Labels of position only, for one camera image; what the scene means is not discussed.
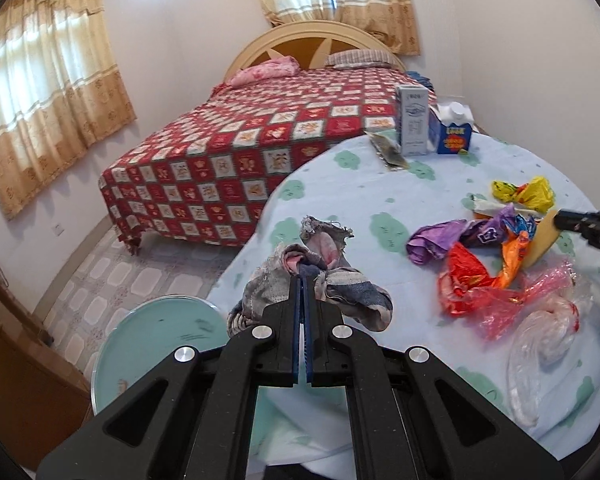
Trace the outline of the striped grey cloth rag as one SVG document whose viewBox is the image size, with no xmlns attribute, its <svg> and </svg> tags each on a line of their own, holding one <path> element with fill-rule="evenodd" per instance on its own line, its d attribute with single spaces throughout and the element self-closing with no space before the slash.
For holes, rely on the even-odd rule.
<svg viewBox="0 0 600 480">
<path fill-rule="evenodd" d="M 234 336 L 259 323 L 266 307 L 289 297 L 291 281 L 305 278 L 317 300 L 373 332 L 392 321 L 389 293 L 347 262 L 344 251 L 353 231 L 338 223 L 306 216 L 298 243 L 280 243 L 247 281 L 242 298 L 230 311 L 227 333 Z"/>
</svg>

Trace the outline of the teal trash bin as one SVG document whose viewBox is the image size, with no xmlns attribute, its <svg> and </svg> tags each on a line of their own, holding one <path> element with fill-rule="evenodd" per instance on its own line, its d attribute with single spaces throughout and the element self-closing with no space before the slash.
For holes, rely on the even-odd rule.
<svg viewBox="0 0 600 480">
<path fill-rule="evenodd" d="M 225 316 L 207 300 L 168 295 L 144 302 L 100 348 L 91 378 L 93 411 L 106 408 L 177 348 L 207 351 L 227 341 Z"/>
</svg>

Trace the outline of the yellow sponge piece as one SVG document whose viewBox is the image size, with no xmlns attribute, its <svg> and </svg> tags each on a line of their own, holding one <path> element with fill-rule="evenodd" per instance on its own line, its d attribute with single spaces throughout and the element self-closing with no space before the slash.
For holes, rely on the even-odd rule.
<svg viewBox="0 0 600 480">
<path fill-rule="evenodd" d="M 558 240 L 560 229 L 556 228 L 554 222 L 557 214 L 557 209 L 550 210 L 538 223 L 533 240 L 529 243 L 524 260 L 521 263 L 523 269 L 534 266 Z"/>
</svg>

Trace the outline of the orange snack wrapper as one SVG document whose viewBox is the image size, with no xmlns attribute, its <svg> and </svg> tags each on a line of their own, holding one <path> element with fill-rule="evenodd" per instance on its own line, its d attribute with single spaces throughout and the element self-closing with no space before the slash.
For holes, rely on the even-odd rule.
<svg viewBox="0 0 600 480">
<path fill-rule="evenodd" d="M 494 281 L 495 286 L 500 289 L 509 288 L 513 283 L 536 232 L 535 220 L 522 214 L 505 218 L 503 224 L 505 238 L 501 246 L 502 268 Z"/>
</svg>

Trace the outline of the clear plastic bag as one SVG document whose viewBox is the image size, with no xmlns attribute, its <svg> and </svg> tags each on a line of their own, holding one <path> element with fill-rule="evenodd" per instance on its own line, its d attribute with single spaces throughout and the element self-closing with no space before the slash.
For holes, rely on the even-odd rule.
<svg viewBox="0 0 600 480">
<path fill-rule="evenodd" d="M 515 422 L 534 427 L 540 418 L 541 375 L 562 360 L 591 310 L 591 284 L 571 261 L 552 266 L 521 290 L 483 287 L 471 294 L 479 330 L 487 340 L 513 332 L 506 385 Z"/>
</svg>

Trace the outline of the red plastic bag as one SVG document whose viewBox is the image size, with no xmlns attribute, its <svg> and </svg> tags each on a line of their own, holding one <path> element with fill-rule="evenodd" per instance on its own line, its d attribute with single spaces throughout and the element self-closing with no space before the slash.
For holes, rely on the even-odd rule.
<svg viewBox="0 0 600 480">
<path fill-rule="evenodd" d="M 485 308 L 513 281 L 505 270 L 491 276 L 484 264 L 464 245 L 455 243 L 446 255 L 445 269 L 437 280 L 438 300 L 451 316 L 473 314 Z"/>
</svg>

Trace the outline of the blue white milk carton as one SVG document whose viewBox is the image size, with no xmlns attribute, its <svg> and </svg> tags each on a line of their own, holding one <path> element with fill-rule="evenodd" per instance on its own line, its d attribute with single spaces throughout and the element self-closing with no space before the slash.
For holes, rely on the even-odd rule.
<svg viewBox="0 0 600 480">
<path fill-rule="evenodd" d="M 474 115 L 470 107 L 457 100 L 439 100 L 429 109 L 429 142 L 437 154 L 468 152 Z"/>
</svg>

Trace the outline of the brown wooden cabinet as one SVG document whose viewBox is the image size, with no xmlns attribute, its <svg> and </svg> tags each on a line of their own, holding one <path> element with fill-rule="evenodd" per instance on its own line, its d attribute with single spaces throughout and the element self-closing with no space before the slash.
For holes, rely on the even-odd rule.
<svg viewBox="0 0 600 480">
<path fill-rule="evenodd" d="M 30 471 L 91 415 L 88 381 L 52 343 L 0 273 L 0 441 Z"/>
</svg>

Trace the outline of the dark snack packet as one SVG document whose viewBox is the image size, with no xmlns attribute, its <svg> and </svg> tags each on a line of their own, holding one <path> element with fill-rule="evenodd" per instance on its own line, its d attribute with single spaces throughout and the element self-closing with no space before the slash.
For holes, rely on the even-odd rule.
<svg viewBox="0 0 600 480">
<path fill-rule="evenodd" d="M 398 144 L 383 132 L 366 131 L 367 139 L 375 148 L 378 156 L 391 170 L 407 170 L 408 162 L 401 154 Z"/>
</svg>

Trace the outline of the blue folded clothes stack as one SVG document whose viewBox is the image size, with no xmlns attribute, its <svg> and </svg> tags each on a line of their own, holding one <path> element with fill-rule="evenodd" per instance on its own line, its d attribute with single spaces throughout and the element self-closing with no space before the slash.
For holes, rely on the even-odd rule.
<svg viewBox="0 0 600 480">
<path fill-rule="evenodd" d="M 414 81 L 428 88 L 430 91 L 434 91 L 434 85 L 428 77 L 420 74 L 419 72 L 416 72 L 416 70 L 408 70 L 406 74 L 410 78 L 414 79 Z"/>
</svg>

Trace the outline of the red patterned bed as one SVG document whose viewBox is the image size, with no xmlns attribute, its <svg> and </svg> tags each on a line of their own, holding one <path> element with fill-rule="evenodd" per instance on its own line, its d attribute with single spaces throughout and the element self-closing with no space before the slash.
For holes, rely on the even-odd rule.
<svg viewBox="0 0 600 480">
<path fill-rule="evenodd" d="M 234 89 L 154 132 L 107 168 L 99 189 L 118 240 L 144 234 L 219 246 L 246 244 L 283 180 L 335 144 L 396 124 L 387 67 L 302 70 Z"/>
</svg>

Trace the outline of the beige wooden headboard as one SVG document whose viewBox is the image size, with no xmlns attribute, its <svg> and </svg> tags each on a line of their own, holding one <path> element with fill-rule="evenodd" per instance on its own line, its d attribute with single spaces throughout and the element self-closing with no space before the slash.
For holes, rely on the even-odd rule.
<svg viewBox="0 0 600 480">
<path fill-rule="evenodd" d="M 279 25 L 251 41 L 240 52 L 224 75 L 227 82 L 238 70 L 273 58 L 290 55 L 302 70 L 324 66 L 329 55 L 352 49 L 390 50 L 364 30 L 332 21 L 302 21 Z"/>
</svg>

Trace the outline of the pink pillow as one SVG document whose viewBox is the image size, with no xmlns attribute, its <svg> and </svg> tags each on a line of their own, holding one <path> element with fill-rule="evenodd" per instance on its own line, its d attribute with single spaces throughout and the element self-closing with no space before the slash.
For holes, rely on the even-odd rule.
<svg viewBox="0 0 600 480">
<path fill-rule="evenodd" d="M 293 56 L 287 55 L 238 70 L 235 75 L 227 79 L 226 84 L 230 88 L 237 89 L 267 79 L 296 76 L 300 72 L 298 61 Z"/>
</svg>

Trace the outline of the left beige curtain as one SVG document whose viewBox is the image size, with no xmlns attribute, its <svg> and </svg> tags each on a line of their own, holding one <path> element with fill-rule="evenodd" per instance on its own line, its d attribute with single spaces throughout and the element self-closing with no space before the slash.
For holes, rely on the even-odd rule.
<svg viewBox="0 0 600 480">
<path fill-rule="evenodd" d="M 12 220 L 88 149 L 135 122 L 104 0 L 0 9 L 0 209 Z"/>
</svg>

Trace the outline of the wall power socket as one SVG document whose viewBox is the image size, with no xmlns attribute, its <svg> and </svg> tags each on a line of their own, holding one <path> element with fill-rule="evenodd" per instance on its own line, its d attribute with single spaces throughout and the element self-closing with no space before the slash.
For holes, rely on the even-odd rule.
<svg viewBox="0 0 600 480">
<path fill-rule="evenodd" d="M 53 226 L 53 232 L 56 236 L 61 236 L 65 232 L 65 228 L 60 223 L 57 223 L 56 226 Z"/>
</svg>

